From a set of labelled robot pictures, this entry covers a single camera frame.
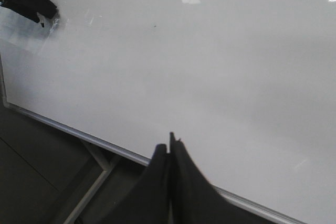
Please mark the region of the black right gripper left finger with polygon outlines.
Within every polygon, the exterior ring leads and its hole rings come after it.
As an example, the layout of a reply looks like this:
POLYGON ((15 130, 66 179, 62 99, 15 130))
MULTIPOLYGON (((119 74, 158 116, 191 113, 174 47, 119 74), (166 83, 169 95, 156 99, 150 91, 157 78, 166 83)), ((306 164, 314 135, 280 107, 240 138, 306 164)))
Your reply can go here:
POLYGON ((158 144, 139 181, 98 223, 168 223, 170 164, 167 146, 158 144))

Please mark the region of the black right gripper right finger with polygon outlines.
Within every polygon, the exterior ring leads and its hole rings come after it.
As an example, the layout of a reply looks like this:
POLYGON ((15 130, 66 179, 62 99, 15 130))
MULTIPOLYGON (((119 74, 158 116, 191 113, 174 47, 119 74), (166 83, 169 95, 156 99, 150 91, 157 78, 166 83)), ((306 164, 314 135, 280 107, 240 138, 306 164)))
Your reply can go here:
POLYGON ((184 143, 170 132, 170 196, 174 223, 272 223, 239 208, 208 182, 184 143))

